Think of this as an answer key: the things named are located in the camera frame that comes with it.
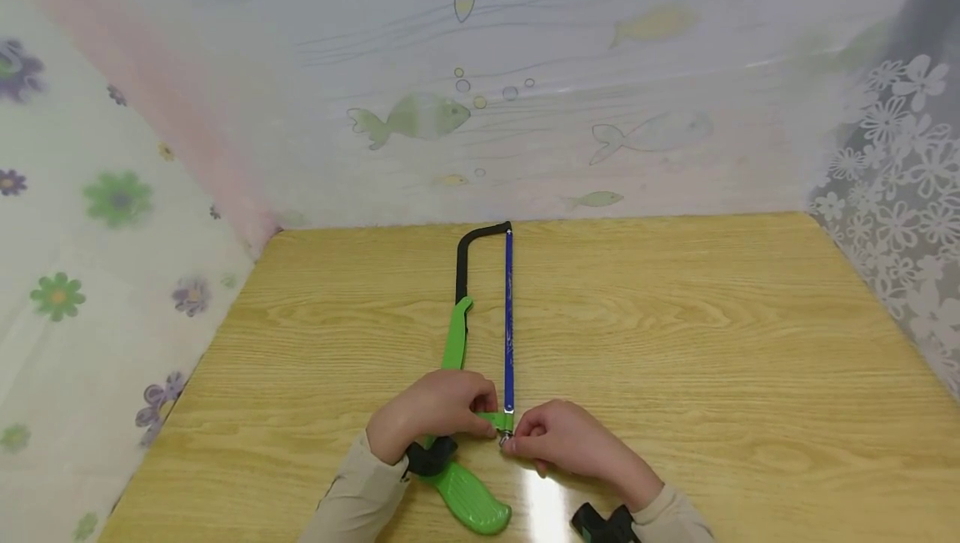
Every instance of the lace curtain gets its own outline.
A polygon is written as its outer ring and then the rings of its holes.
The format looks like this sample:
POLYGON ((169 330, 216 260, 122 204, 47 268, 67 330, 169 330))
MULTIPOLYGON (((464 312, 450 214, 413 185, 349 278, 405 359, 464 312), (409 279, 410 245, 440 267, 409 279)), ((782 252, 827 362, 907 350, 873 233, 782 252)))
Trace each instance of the lace curtain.
POLYGON ((907 0, 885 28, 809 212, 960 401, 960 0, 907 0))

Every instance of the purple flower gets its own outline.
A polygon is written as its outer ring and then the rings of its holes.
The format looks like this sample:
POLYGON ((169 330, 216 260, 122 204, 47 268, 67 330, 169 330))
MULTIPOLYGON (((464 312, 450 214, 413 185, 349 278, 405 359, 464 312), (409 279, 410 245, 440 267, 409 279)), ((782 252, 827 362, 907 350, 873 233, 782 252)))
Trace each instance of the purple flower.
POLYGON ((17 103, 30 100, 30 93, 43 91, 38 74, 43 62, 25 55, 23 45, 13 38, 0 38, 0 100, 5 96, 17 103))
POLYGON ((143 391, 143 399, 147 402, 146 408, 137 412, 134 424, 139 428, 147 428, 140 438, 140 445, 150 447, 157 438, 163 421, 177 403, 177 399, 186 386, 186 377, 181 372, 171 372, 165 385, 150 385, 143 391))
POLYGON ((113 99, 113 102, 115 102, 117 105, 127 107, 127 97, 120 93, 119 88, 116 88, 113 86, 113 84, 110 84, 110 86, 107 87, 107 93, 110 93, 110 98, 113 99))
POLYGON ((21 190, 27 189, 25 182, 27 182, 27 177, 18 174, 17 170, 7 172, 0 170, 0 194, 2 196, 18 196, 21 190))
POLYGON ((185 311, 191 318, 201 311, 207 310, 210 302, 210 285, 202 276, 181 278, 177 282, 177 290, 172 295, 177 304, 177 311, 185 311))

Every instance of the black object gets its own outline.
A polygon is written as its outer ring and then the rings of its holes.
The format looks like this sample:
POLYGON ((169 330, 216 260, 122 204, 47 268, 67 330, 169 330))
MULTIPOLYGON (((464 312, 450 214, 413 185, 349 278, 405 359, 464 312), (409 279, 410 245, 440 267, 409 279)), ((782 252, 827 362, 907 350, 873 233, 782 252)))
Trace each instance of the black object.
POLYGON ((437 438, 430 449, 424 449, 419 443, 411 443, 407 447, 407 460, 410 460, 407 472, 421 477, 435 477, 447 467, 456 450, 457 442, 451 436, 437 438))
POLYGON ((484 237, 490 237, 491 234, 505 234, 512 226, 510 222, 485 226, 464 234, 457 244, 457 289, 453 297, 453 303, 458 304, 463 297, 467 296, 467 259, 470 244, 484 237))
MULTIPOLYGON (((512 226, 510 222, 485 226, 464 234, 457 244, 457 281, 454 295, 454 304, 460 303, 463 297, 467 296, 467 275, 468 275, 468 251, 470 244, 484 237, 490 237, 491 234, 505 234, 512 226)), ((463 316, 463 330, 467 330, 467 316, 463 316)), ((457 450, 457 443, 451 436, 437 437, 430 449, 424 449, 423 445, 414 442, 407 447, 407 459, 410 460, 410 466, 407 472, 412 472, 422 477, 435 477, 443 472, 454 452, 457 450)))
POLYGON ((633 533, 633 517, 625 505, 604 520, 593 505, 583 504, 573 514, 570 525, 587 543, 642 543, 633 533))

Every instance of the table surface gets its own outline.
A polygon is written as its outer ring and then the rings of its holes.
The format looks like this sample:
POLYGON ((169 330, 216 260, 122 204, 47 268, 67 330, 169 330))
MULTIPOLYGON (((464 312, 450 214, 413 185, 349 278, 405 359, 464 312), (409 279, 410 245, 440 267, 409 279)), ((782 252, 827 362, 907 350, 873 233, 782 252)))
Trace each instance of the table surface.
MULTIPOLYGON (((440 366, 472 225, 279 234, 102 543, 293 542, 381 403, 440 366)), ((955 541, 960 409, 807 216, 514 224, 517 408, 580 402, 718 540, 955 541)), ((470 247, 467 367, 502 381, 503 238, 470 247)), ((458 459, 513 507, 497 540, 574 541, 592 482, 458 459)), ((379 539, 480 541, 414 482, 379 539)))

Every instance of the hand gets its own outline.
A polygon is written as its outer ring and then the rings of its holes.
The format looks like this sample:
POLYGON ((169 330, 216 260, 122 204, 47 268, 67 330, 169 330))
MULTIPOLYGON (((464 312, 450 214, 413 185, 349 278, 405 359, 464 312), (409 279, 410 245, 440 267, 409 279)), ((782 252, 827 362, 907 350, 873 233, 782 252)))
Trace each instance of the hand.
POLYGON ((663 488, 642 457, 580 405, 554 400, 524 413, 504 453, 534 460, 543 477, 546 462, 573 474, 607 482, 631 512, 657 499, 663 488))
POLYGON ((491 380, 466 370, 437 370, 375 411, 367 423, 367 440, 378 459, 395 465, 425 435, 497 436, 493 424, 473 413, 497 409, 497 387, 491 380))

